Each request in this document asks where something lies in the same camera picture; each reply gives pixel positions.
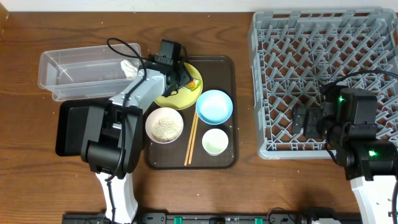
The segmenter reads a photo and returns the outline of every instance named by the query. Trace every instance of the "black tray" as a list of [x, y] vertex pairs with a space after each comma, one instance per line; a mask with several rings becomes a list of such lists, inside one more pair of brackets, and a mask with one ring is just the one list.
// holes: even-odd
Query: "black tray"
[[[195, 105], [178, 111], [183, 118], [184, 128], [180, 137], [169, 144], [158, 144], [146, 135], [144, 157], [153, 169], [223, 169], [231, 167], [238, 159], [238, 122], [236, 112], [235, 72], [233, 61], [226, 56], [190, 56], [189, 63], [202, 76], [203, 92], [221, 90], [232, 99], [234, 110], [231, 117], [220, 125], [209, 125], [198, 118], [192, 163], [185, 166], [188, 141], [195, 114]], [[153, 103], [146, 116], [159, 108]], [[201, 144], [203, 135], [210, 129], [219, 128], [228, 135], [228, 147], [218, 156], [209, 155]]]

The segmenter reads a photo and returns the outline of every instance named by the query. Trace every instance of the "white wall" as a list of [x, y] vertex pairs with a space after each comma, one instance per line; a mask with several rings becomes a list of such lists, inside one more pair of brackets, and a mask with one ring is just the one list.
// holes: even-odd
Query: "white wall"
[[369, 8], [398, 11], [398, 0], [0, 0], [8, 11], [252, 12]]

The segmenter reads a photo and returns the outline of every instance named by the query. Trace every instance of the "wooden table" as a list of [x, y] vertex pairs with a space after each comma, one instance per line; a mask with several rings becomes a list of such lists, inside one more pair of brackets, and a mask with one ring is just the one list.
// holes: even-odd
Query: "wooden table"
[[252, 13], [13, 12], [0, 41], [0, 222], [60, 223], [66, 212], [101, 212], [94, 173], [80, 157], [55, 154], [58, 109], [37, 86], [46, 50], [104, 45], [118, 37], [157, 52], [161, 39], [192, 55], [235, 65], [239, 161], [226, 170], [149, 169], [141, 158], [134, 195], [143, 207], [185, 213], [266, 213], [313, 206], [359, 212], [344, 170], [331, 160], [265, 161], [256, 151], [247, 34]]

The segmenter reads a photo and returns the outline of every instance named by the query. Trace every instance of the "green connector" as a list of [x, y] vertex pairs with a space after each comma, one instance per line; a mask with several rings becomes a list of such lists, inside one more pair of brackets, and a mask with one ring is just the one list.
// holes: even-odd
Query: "green connector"
[[182, 217], [174, 217], [174, 224], [182, 224]]
[[255, 218], [254, 224], [262, 224], [262, 218]]

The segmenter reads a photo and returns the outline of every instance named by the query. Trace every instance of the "chopsticks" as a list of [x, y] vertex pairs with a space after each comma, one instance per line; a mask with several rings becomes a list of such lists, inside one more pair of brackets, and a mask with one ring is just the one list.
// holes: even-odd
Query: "chopsticks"
[[188, 142], [187, 155], [185, 156], [185, 163], [184, 163], [185, 166], [187, 165], [187, 163], [191, 164], [192, 161], [193, 147], [195, 145], [195, 136], [197, 134], [197, 127], [198, 127], [198, 114], [195, 111], [195, 114], [193, 115], [191, 134]]

